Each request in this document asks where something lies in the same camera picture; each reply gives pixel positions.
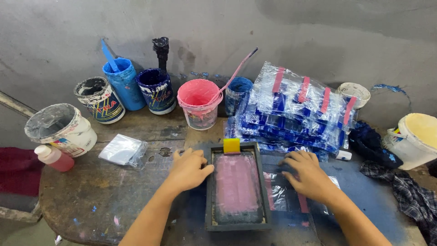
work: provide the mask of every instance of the screen printing frame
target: screen printing frame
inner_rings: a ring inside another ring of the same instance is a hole
[[[212,224],[212,193],[215,190],[214,178],[215,172],[208,176],[207,190],[206,190],[206,211],[205,211],[205,227],[209,232],[222,232],[222,231],[243,231],[243,230],[267,230],[271,229],[271,211],[269,200],[267,196],[267,190],[264,182],[264,173],[261,163],[261,154],[258,148],[257,142],[245,142],[240,143],[241,150],[252,150],[254,152],[255,162],[257,163],[258,170],[258,183],[260,185],[261,204],[263,206],[263,213],[265,223],[253,224],[253,223],[241,223],[234,225],[213,225]],[[205,158],[208,160],[208,164],[212,164],[212,153],[214,151],[223,151],[223,144],[211,145],[208,148],[208,152],[205,153]]]

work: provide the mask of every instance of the wooden table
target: wooden table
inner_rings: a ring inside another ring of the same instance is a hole
[[[119,122],[103,125],[90,119],[97,133],[94,148],[75,159],[73,169],[60,173],[43,170],[39,199],[47,224],[64,239],[84,245],[112,246],[123,238],[129,226],[164,181],[176,149],[205,149],[222,142],[223,122],[206,131],[187,127],[182,110],[157,116],[147,108],[127,112]],[[140,169],[118,166],[97,158],[116,134],[148,142]],[[282,157],[262,155],[263,169],[274,170]],[[391,187],[358,172],[362,160],[354,155],[349,162],[330,160],[321,167],[336,176],[341,189],[386,235],[393,245],[426,245],[418,228],[397,211]],[[311,214],[300,211],[273,211],[273,226],[261,232],[206,232],[205,182],[179,195],[172,205],[162,245],[346,245],[335,219],[311,207]]]

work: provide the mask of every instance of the blue stirring stick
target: blue stirring stick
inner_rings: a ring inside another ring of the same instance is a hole
[[[111,53],[108,50],[108,47],[106,47],[105,42],[103,41],[103,39],[101,39],[102,41],[102,50],[103,50],[103,54],[105,54],[106,59],[109,62],[109,65],[111,66],[112,70],[114,71],[114,73],[119,73],[120,70],[117,67],[117,64],[115,64],[114,59],[112,58]]]

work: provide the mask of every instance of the maroon cloth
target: maroon cloth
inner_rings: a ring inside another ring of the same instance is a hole
[[[33,150],[0,148],[0,192],[37,197],[43,167]]]

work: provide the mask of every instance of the pink stirring stick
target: pink stirring stick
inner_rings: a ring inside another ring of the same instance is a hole
[[[255,48],[249,55],[247,55],[246,58],[244,58],[244,60],[238,66],[237,70],[235,70],[235,73],[232,75],[231,79],[225,84],[225,86],[223,86],[223,88],[220,89],[220,91],[217,92],[217,94],[214,97],[212,97],[211,101],[209,101],[206,105],[212,104],[217,99],[217,97],[220,95],[220,93],[231,84],[232,80],[235,78],[237,73],[240,71],[241,66],[246,62],[247,59],[249,59],[253,54],[255,54],[255,52],[257,50],[258,50],[258,47]]]

